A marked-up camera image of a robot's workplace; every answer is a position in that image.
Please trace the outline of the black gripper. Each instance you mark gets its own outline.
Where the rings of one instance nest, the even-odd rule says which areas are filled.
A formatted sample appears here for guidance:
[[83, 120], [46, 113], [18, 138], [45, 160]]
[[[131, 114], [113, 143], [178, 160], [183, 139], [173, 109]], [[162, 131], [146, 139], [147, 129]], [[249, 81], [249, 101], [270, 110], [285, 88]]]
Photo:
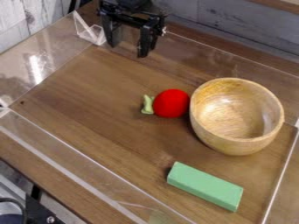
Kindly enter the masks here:
[[141, 29], [138, 57], [145, 58], [155, 49], [158, 35], [165, 35], [166, 10], [155, 0], [101, 0], [99, 15], [107, 43], [117, 47], [122, 40], [122, 25]]

